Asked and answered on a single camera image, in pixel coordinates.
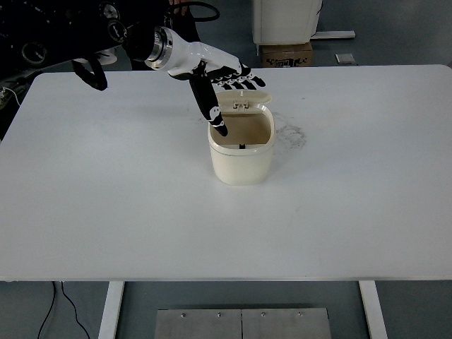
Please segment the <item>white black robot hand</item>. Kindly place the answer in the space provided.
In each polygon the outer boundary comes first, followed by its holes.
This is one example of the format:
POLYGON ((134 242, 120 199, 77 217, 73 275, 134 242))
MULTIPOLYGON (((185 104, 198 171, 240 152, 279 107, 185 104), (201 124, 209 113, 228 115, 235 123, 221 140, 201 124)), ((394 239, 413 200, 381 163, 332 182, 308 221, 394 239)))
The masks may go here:
POLYGON ((174 78, 188 80, 201 114, 221 135, 228 134, 213 85, 226 90, 264 87, 265 82, 236 56, 202 42, 187 42, 175 31, 164 29, 171 45, 165 70, 174 78))

